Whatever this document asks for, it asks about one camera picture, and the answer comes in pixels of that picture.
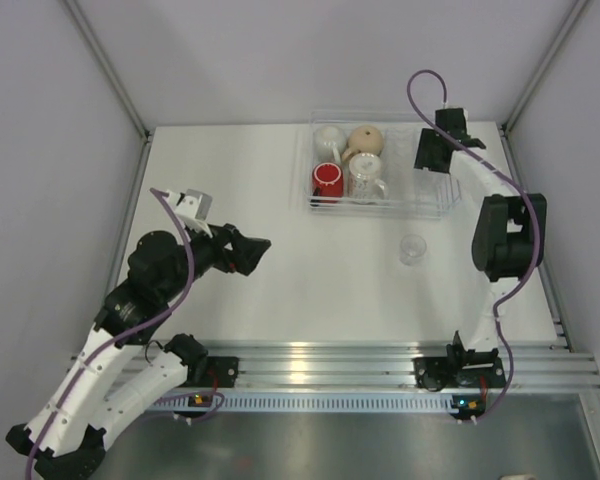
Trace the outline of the red mug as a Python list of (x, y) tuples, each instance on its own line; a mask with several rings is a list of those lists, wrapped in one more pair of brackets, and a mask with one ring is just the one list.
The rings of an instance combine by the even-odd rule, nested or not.
[(344, 174), (339, 165), (323, 162), (312, 172), (312, 196), (320, 203), (337, 203), (344, 194)]

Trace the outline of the white speckled mug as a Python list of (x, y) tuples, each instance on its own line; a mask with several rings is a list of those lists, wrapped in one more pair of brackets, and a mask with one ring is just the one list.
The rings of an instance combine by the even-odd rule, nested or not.
[(341, 163), (341, 157), (347, 147), (345, 132), (335, 125), (324, 125), (313, 133), (316, 159), (319, 162)]

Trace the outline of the floral mug orange inside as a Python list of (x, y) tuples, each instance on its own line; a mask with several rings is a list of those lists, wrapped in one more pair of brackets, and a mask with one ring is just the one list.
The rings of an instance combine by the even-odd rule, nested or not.
[(359, 153), (349, 161), (348, 196), (356, 203), (384, 201), (389, 197), (383, 180), (384, 163), (371, 153)]

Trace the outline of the beige ceramic mug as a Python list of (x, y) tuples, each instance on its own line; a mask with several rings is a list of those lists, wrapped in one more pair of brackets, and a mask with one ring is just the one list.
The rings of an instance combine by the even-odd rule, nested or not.
[(384, 137), (379, 129), (373, 125), (361, 125), (349, 135), (347, 147), (341, 154), (341, 160), (346, 163), (359, 153), (379, 155), (384, 144)]

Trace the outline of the clear glass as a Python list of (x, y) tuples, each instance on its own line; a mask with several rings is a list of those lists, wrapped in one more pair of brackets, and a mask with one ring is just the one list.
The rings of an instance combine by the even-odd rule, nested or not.
[(405, 235), (399, 245), (399, 260), (403, 265), (418, 264), (427, 252), (426, 241), (419, 235)]
[(442, 209), (446, 205), (445, 187), (448, 180), (446, 174), (415, 169), (413, 180), (419, 203), (435, 209)]

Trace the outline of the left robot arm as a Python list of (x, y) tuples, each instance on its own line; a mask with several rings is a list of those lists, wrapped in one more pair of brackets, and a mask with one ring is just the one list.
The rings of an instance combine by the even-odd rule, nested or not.
[(149, 366), (119, 389), (112, 387), (196, 280), (211, 269), (248, 276), (271, 246), (230, 224), (199, 233), (183, 228), (180, 234), (152, 231), (138, 241), (126, 279), (105, 297), (56, 393), (35, 418), (7, 433), (7, 443), (27, 458), (26, 478), (89, 478), (150, 405), (206, 378), (207, 349), (193, 335), (177, 334)]

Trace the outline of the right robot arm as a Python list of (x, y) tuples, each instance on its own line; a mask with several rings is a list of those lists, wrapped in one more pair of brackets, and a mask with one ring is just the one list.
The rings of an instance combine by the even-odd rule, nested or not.
[(472, 301), (479, 310), (455, 332), (445, 356), (416, 363), (417, 384), (428, 390), (506, 385), (498, 351), (504, 305), (543, 260), (546, 198), (524, 193), (485, 153), (459, 107), (437, 110), (433, 127), (420, 134), (415, 169), (452, 176), (472, 202), (470, 254), (482, 277)]

